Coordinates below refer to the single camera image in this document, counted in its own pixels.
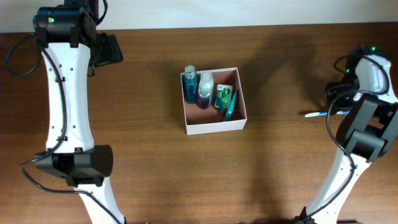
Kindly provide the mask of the blue and white toothbrush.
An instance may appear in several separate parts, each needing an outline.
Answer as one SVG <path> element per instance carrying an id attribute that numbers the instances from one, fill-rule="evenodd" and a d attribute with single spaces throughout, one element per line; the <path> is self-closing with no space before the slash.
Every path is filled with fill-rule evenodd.
<path id="1" fill-rule="evenodd" d="M 337 111 L 337 112 L 330 112 L 330 116 L 333 115 L 344 115 L 344 114 L 348 114 L 349 111 Z M 328 114 L 327 111 L 318 111 L 318 112 L 312 112 L 312 113 L 307 113 L 304 115 L 305 118 L 311 118 L 311 117 L 317 117 L 317 116 L 326 116 Z"/>

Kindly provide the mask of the green soap bar box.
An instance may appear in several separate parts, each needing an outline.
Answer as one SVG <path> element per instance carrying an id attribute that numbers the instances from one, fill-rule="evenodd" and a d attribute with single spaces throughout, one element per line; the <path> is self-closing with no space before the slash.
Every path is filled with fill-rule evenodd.
<path id="1" fill-rule="evenodd" d="M 224 109 L 228 108 L 232 99 L 232 93 L 233 93 L 233 86 L 217 84 L 216 97 L 218 97 L 221 100 L 221 105 L 223 106 Z"/>

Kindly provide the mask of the blue mouthwash bottle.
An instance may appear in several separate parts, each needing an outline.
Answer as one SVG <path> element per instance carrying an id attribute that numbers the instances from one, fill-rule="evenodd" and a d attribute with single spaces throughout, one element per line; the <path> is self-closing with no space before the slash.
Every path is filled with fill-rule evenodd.
<path id="1" fill-rule="evenodd" d="M 187 103 L 197 102 L 198 77 L 193 65 L 187 65 L 183 76 L 184 97 Z"/>

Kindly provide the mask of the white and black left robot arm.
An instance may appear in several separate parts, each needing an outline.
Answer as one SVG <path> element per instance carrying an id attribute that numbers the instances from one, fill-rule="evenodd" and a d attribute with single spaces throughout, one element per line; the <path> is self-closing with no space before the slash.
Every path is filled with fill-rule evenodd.
<path id="1" fill-rule="evenodd" d="M 35 165 L 64 179 L 80 195 L 93 223 L 125 223 L 110 184 L 113 151 L 96 145 L 88 117 L 88 69 L 123 59 L 113 35 L 97 33 L 98 1 L 41 7 L 33 18 L 47 70 L 50 127 Z"/>

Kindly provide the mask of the clear purple soap bottle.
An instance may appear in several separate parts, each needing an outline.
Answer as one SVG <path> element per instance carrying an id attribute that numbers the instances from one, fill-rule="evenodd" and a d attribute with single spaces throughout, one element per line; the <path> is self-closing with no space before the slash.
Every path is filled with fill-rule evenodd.
<path id="1" fill-rule="evenodd" d="M 198 84 L 197 105 L 201 109 L 207 109 L 213 98 L 214 79 L 211 72 L 204 72 L 200 75 Z"/>

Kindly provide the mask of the blue disposable razor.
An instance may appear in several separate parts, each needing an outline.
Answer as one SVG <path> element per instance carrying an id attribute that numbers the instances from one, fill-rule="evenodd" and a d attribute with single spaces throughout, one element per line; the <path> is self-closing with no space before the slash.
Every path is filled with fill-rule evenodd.
<path id="1" fill-rule="evenodd" d="M 226 110 L 225 110 L 225 108 L 224 108 L 224 106 L 222 104 L 222 100 L 220 99 L 219 96 L 216 97 L 216 102 L 217 102 L 217 104 L 218 104 L 218 106 L 219 106 L 219 108 L 220 108 L 220 110 L 222 112 L 222 115 L 225 116 Z"/>

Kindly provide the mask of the green toothpaste tube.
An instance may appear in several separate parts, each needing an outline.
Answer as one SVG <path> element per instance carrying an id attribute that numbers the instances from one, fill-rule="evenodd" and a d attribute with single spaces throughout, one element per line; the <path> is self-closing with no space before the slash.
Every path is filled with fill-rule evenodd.
<path id="1" fill-rule="evenodd" d="M 234 95 L 232 96 L 231 102 L 228 106 L 228 109 L 226 110 L 225 116 L 224 116 L 224 121 L 230 121 L 231 117 L 233 115 L 233 111 L 234 111 L 234 106 L 236 104 L 236 99 L 239 95 L 239 90 L 236 90 Z"/>

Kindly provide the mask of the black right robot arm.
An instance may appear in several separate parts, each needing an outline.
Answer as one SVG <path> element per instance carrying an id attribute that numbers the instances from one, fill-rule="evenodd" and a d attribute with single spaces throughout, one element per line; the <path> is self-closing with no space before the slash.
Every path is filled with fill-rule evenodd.
<path id="1" fill-rule="evenodd" d="M 362 45 L 340 59 L 346 62 L 343 78 L 325 88 L 326 129 L 336 144 L 335 158 L 319 193 L 294 223 L 337 223 L 361 174 L 397 137 L 397 97 L 388 54 Z"/>

